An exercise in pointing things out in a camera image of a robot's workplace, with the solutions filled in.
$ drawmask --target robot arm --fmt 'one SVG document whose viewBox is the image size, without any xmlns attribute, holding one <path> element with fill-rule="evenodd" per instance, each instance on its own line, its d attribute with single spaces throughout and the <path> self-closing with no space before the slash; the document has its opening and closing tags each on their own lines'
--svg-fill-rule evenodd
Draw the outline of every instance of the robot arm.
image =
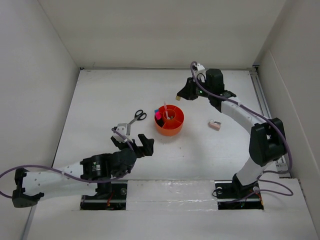
<svg viewBox="0 0 320 240">
<path fill-rule="evenodd" d="M 202 88 L 217 96 L 234 101 L 219 99 L 207 94 L 199 88 L 193 77 L 187 79 L 185 87 L 177 93 L 176 99 L 195 100 L 198 96 L 208 98 L 213 107 L 234 119 L 250 134 L 250 157 L 242 169 L 233 176 L 232 189 L 230 190 L 234 193 L 235 198 L 242 198 L 256 185 L 258 177 L 268 165 L 287 153 L 286 148 L 280 136 L 265 120 L 235 103 L 235 101 L 237 103 L 241 101 L 233 92 L 225 90 L 223 74 L 219 69 L 205 71 L 201 64 L 197 64 L 193 66 L 193 70 L 197 78 L 201 74 L 205 75 L 204 82 L 198 80 Z M 285 135 L 284 126 L 280 119 L 274 118 L 270 121 Z"/>
<path fill-rule="evenodd" d="M 121 178 L 130 173 L 137 158 L 152 156 L 154 152 L 153 139 L 147 139 L 144 134 L 139 134 L 138 137 L 142 146 L 137 146 L 133 139 L 133 151 L 125 142 L 118 142 L 112 137 L 111 140 L 120 151 L 85 158 L 59 168 L 60 174 L 17 169 L 14 177 L 16 190 L 12 193 L 13 205 L 16 208 L 26 208 L 36 205 L 40 200 L 72 195 L 108 198 L 113 191 L 111 177 Z"/>
</svg>

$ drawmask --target white panel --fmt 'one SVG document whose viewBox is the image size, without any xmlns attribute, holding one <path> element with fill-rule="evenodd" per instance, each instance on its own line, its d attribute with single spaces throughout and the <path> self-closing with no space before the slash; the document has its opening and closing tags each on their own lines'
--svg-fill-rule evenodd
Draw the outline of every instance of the white panel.
<svg viewBox="0 0 320 240">
<path fill-rule="evenodd" d="M 259 68 L 270 111 L 284 121 L 313 222 L 320 233 L 320 2 L 294 1 Z"/>
<path fill-rule="evenodd" d="M 39 0 L 78 66 L 247 68 L 285 0 Z"/>
<path fill-rule="evenodd" d="M 0 1 L 0 172 L 21 164 L 49 165 L 76 85 L 78 70 L 36 0 Z M 11 194 L 14 174 L 0 180 Z M 1 239 L 20 239 L 29 208 L 0 197 Z"/>
<path fill-rule="evenodd" d="M 140 183 L 128 189 L 128 197 L 140 200 L 144 209 L 125 211 L 79 210 L 78 196 L 40 202 L 28 240 L 317 240 L 306 203 L 296 179 L 281 179 L 293 197 L 263 194 L 265 210 L 181 211 L 166 208 L 170 200 L 195 199 L 215 202 L 210 181 L 186 181 L 181 188 L 160 181 Z M 262 188 L 270 188 L 261 183 Z M 152 201 L 155 209 L 149 207 Z"/>
<path fill-rule="evenodd" d="M 152 157 L 137 159 L 125 178 L 131 180 L 230 180 L 248 160 L 247 131 L 232 118 L 218 112 L 208 99 L 175 100 L 190 77 L 189 70 L 83 70 L 57 150 L 54 166 L 81 161 L 117 148 L 111 128 L 128 123 L 139 109 L 147 113 L 131 126 L 130 136 L 142 133 L 153 138 Z M 224 70 L 226 89 L 241 102 L 260 113 L 248 71 Z M 155 128 L 154 110 L 164 103 L 184 113 L 181 132 L 173 137 L 160 135 Z M 208 126 L 210 119 L 222 123 L 220 131 Z"/>
<path fill-rule="evenodd" d="M 126 209 L 128 211 L 212 212 L 218 203 L 212 196 L 213 180 L 130 180 Z"/>
</svg>

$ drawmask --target purple cable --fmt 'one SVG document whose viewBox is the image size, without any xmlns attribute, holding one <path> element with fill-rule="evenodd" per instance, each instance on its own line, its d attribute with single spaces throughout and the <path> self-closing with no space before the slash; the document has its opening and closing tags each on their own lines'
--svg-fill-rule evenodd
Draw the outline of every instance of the purple cable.
<svg viewBox="0 0 320 240">
<path fill-rule="evenodd" d="M 116 134 L 118 134 L 118 135 L 119 135 L 121 138 L 123 138 L 124 140 L 126 139 L 122 134 L 120 134 L 120 133 L 117 132 L 116 130 L 112 129 L 112 131 L 115 132 Z M 127 141 L 126 143 L 128 144 L 129 148 L 133 151 L 134 149 L 133 149 L 131 143 L 130 143 L 129 141 Z M 114 180 L 121 179 L 121 178 L 123 178 L 125 175 L 128 174 L 128 172 L 126 172 L 126 173 L 123 174 L 122 176 L 114 177 L 114 178 L 112 178 L 112 179 L 90 181 L 90 180 L 81 179 L 81 178 L 76 177 L 76 176 L 72 176 L 72 175 L 70 175 L 70 174 L 68 174 L 68 173 L 66 173 L 66 172 L 62 172 L 61 170 L 58 170 L 58 169 L 53 168 L 53 167 L 43 166 L 43 165 L 35 165 L 35 164 L 28 164 L 28 165 L 15 166 L 15 167 L 13 167 L 13 168 L 10 168 L 10 169 L 4 171 L 3 173 L 0 174 L 0 179 L 1 179 L 4 175 L 6 175 L 6 174 L 8 174 L 8 173 L 10 173 L 10 172 L 12 172 L 12 171 L 14 171 L 14 170 L 17 170 L 17 169 L 22 169 L 22 168 L 45 169 L 45 170 L 49 170 L 49 171 L 55 172 L 55 173 L 57 173 L 57 174 L 62 174 L 62 175 L 66 176 L 66 177 L 68 177 L 68 178 L 71 178 L 71 179 L 73 179 L 73 180 L 76 180 L 76 181 L 79 181 L 79 182 L 83 182 L 83 183 L 88 183 L 88 184 L 105 184 L 105 183 L 109 183 L 109 182 L 114 181 Z M 8 198 L 8 199 L 11 199 L 11 198 L 12 198 L 12 196 L 9 196 L 9 195 L 3 193 L 2 191 L 0 191 L 0 195 L 6 197 L 6 198 Z"/>
<path fill-rule="evenodd" d="M 239 102 L 235 101 L 235 100 L 232 100 L 232 99 L 229 99 L 229 98 L 226 98 L 226 97 L 223 97 L 223 96 L 219 96 L 219 95 L 216 95 L 216 94 L 213 94 L 212 92 L 209 92 L 208 90 L 206 90 L 203 86 L 201 86 L 201 84 L 199 83 L 197 77 L 195 76 L 195 72 L 193 70 L 193 66 L 194 65 L 197 65 L 198 63 L 196 61 L 193 61 L 191 62 L 191 65 L 190 65 L 190 70 L 191 70 L 191 74 L 192 74 L 192 77 L 193 77 L 193 80 L 195 81 L 195 83 L 197 84 L 197 86 L 202 90 L 204 91 L 205 93 L 209 94 L 210 96 L 213 96 L 217 99 L 221 99 L 221 100 L 224 100 L 224 101 L 228 101 L 228 102 L 231 102 L 233 104 L 236 104 L 236 105 L 239 105 Z M 282 132 L 277 128 L 276 125 L 274 125 L 268 118 L 266 118 L 265 116 L 251 110 L 250 108 L 240 104 L 239 105 L 242 109 L 244 109 L 245 111 L 253 114 L 253 115 L 256 115 L 258 116 L 259 118 L 265 120 L 271 127 L 274 128 L 274 130 L 276 131 L 276 133 L 280 136 L 281 140 L 283 141 L 283 144 L 284 144 L 284 147 L 287 151 L 287 154 L 288 154 L 288 158 L 289 158 L 289 166 L 288 166 L 288 170 L 287 171 L 280 171 L 280 172 L 277 172 L 277 171 L 271 171 L 271 170 L 267 170 L 267 171 L 264 171 L 263 173 L 273 173 L 273 174 L 287 174 L 290 172 L 290 170 L 292 169 L 292 165 L 293 165 L 293 160 L 292 160 L 292 155 L 291 155 L 291 151 L 290 151 L 290 148 L 289 148 L 289 145 L 286 141 L 286 138 L 285 136 L 282 134 Z M 261 182 L 265 182 L 265 183 L 271 183 L 271 184 L 277 184 L 285 189 L 287 189 L 290 193 L 283 193 L 283 192 L 279 192 L 279 191 L 274 191 L 274 190 L 268 190 L 268 189 L 259 189 L 257 191 L 254 191 L 254 192 L 251 192 L 250 194 L 248 194 L 247 196 L 244 196 L 242 198 L 239 198 L 239 199 L 235 199 L 233 201 L 228 201 L 227 203 L 229 204 L 232 204 L 232 203 L 236 203 L 236 202 L 239 202 L 243 199 L 247 199 L 248 197 L 250 197 L 251 195 L 253 194 L 257 194 L 257 193 L 260 193 L 260 192 L 269 192 L 269 193 L 275 193 L 275 194 L 280 194 L 280 195 L 284 195 L 284 196 L 293 196 L 294 193 L 293 191 L 288 188 L 287 186 L 281 184 L 281 183 L 278 183 L 278 182 L 275 182 L 275 181 L 270 181 L 270 180 L 260 180 L 260 177 L 258 177 L 258 181 L 261 181 Z"/>
</svg>

